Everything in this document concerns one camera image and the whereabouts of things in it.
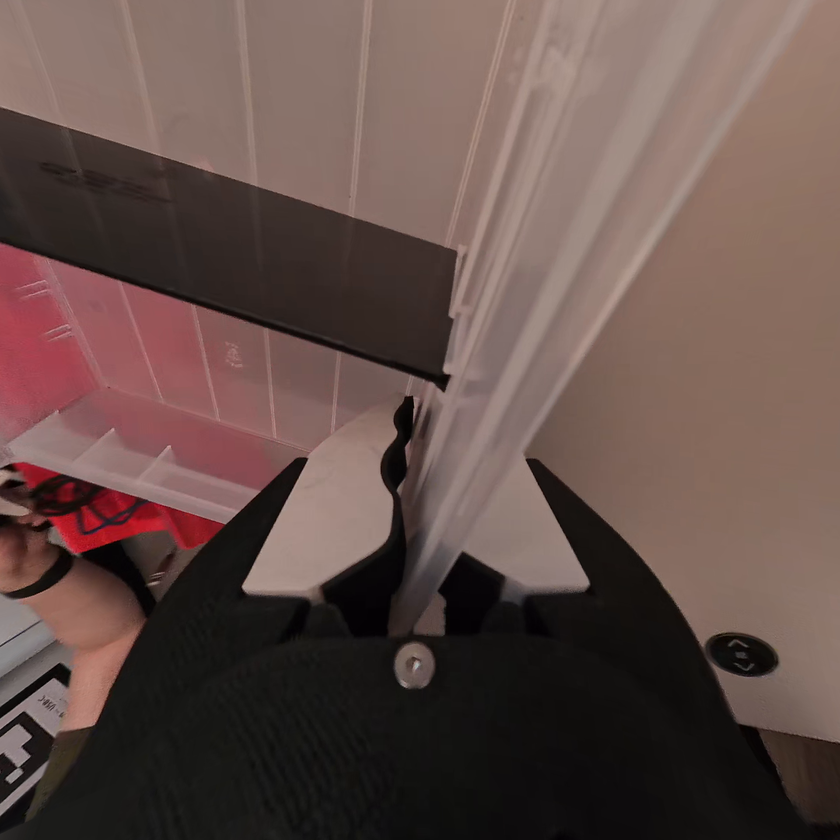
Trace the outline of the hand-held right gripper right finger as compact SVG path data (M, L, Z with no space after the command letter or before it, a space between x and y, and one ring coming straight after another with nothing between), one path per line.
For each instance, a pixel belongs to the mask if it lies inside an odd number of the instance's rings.
M520 457L467 540L467 554L502 577L500 599L583 593L590 581L532 473Z

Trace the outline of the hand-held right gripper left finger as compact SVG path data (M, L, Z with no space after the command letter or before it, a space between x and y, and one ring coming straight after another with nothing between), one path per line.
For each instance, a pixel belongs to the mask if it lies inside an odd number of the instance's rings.
M325 595L385 547L407 472L415 400L396 393L312 450L245 578L248 595Z

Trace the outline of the red plastic bin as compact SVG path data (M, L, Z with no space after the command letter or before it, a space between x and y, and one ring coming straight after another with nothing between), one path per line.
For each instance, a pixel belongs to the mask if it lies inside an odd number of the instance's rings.
M34 255L2 246L2 446L96 384ZM210 540L218 522L105 489L92 507L54 520L70 551L84 553L144 532L168 532L179 548Z

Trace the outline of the clear plastic bin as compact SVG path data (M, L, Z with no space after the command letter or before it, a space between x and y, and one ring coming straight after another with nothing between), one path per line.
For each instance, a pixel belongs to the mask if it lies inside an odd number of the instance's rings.
M442 391L29 253L96 384L2 455L224 522L421 387L408 630L813 4L2 2L2 109L457 254Z

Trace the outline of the person's left forearm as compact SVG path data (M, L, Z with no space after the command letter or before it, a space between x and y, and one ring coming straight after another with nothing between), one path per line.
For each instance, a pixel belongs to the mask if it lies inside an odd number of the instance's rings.
M140 603L117 576L82 558L75 559L57 583L25 603L71 654L60 729L92 728L144 628Z

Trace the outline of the person's left hand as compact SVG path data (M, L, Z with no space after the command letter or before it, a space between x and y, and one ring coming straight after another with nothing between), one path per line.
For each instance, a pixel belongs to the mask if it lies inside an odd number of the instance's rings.
M71 593L74 558L64 548L16 521L1 529L1 593L14 602L55 601Z

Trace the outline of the round desk control button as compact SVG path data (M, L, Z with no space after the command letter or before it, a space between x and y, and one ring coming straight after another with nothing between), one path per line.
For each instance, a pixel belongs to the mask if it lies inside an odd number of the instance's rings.
M762 639L745 633L720 633L705 643L710 662L721 671L745 678L772 674L780 664L776 651Z

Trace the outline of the black framed marker sign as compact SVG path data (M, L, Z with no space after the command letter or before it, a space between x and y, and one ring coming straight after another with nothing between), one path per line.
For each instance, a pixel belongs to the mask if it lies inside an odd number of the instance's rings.
M49 667L1 706L1 816L33 793L67 711L70 671Z

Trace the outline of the black bin divider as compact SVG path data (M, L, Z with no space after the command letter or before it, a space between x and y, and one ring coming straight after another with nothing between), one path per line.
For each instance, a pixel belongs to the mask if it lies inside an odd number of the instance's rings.
M2 109L1 239L446 389L456 251Z

